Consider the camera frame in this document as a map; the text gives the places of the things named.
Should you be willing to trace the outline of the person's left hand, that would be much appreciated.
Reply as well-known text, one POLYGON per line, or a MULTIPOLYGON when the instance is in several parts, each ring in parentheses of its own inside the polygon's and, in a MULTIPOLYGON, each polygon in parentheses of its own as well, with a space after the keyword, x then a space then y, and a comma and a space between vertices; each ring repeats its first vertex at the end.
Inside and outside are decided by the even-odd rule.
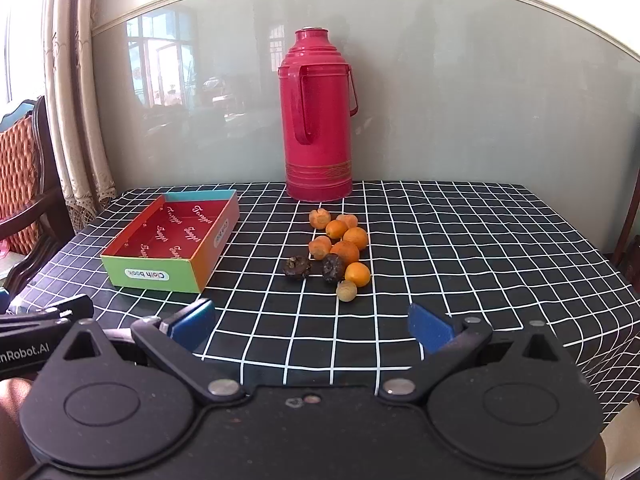
POLYGON ((20 410, 28 396, 32 382, 17 377, 1 382, 1 478, 18 479, 35 463, 29 451, 21 426, 20 410))

